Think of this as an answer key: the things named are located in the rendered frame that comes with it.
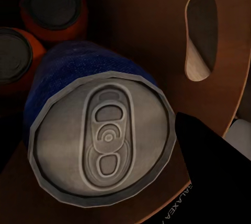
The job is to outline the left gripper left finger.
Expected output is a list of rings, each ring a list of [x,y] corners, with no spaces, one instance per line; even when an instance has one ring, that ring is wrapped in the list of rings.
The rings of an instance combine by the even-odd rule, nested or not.
[[[23,117],[19,112],[0,118],[0,173],[22,140]]]

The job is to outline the trash can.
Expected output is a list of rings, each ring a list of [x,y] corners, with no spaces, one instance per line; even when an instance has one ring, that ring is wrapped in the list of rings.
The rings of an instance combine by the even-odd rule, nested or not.
[[[135,62],[154,77],[175,115],[191,115],[224,139],[250,68],[251,0],[215,0],[216,63],[213,73],[202,81],[187,75],[189,1],[86,0],[85,41]],[[20,0],[0,0],[0,27],[28,33]],[[0,118],[23,114],[26,101],[0,95]],[[170,161],[137,195],[110,206],[83,208],[62,203],[41,188],[27,154],[21,140],[0,173],[0,224],[141,224],[191,184],[176,139]]]

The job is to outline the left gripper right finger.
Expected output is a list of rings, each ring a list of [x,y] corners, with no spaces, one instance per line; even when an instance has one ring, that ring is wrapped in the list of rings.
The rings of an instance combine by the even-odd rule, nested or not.
[[[175,132],[204,224],[251,224],[251,160],[191,115]]]

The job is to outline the can of soda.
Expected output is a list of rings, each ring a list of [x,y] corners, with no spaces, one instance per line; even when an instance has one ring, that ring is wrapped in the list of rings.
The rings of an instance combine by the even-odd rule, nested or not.
[[[46,51],[63,41],[86,40],[86,0],[20,0],[20,14]]]
[[[154,77],[95,42],[58,43],[37,66],[22,140],[41,188],[62,203],[110,206],[170,161],[176,115]]]
[[[26,101],[45,52],[29,31],[0,27],[0,95]]]

